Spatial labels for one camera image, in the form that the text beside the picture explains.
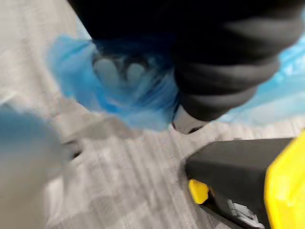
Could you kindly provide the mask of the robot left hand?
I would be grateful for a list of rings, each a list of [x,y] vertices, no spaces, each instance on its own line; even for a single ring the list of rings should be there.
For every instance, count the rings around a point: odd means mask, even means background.
[[[181,103],[173,126],[190,134],[243,105],[279,68],[304,28],[302,0],[71,0],[89,35],[172,35]]]

